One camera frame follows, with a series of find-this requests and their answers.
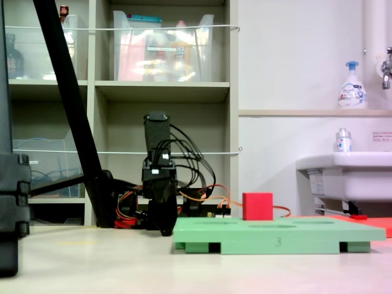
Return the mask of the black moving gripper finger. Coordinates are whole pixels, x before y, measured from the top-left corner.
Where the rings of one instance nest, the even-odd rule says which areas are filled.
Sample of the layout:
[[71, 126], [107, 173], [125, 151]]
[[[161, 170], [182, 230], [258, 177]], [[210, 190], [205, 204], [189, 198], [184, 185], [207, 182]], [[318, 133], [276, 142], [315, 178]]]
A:
[[168, 199], [167, 199], [167, 235], [171, 236], [173, 233], [173, 228], [176, 224], [178, 217], [177, 210], [177, 185], [176, 183], [170, 183], [168, 187]]

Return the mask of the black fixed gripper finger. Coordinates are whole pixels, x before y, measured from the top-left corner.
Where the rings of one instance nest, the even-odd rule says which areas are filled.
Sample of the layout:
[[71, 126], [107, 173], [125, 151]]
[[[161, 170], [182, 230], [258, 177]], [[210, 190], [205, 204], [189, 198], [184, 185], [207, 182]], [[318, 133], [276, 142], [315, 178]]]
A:
[[149, 201], [149, 229], [160, 231], [162, 236], [170, 236], [170, 212], [168, 203]]

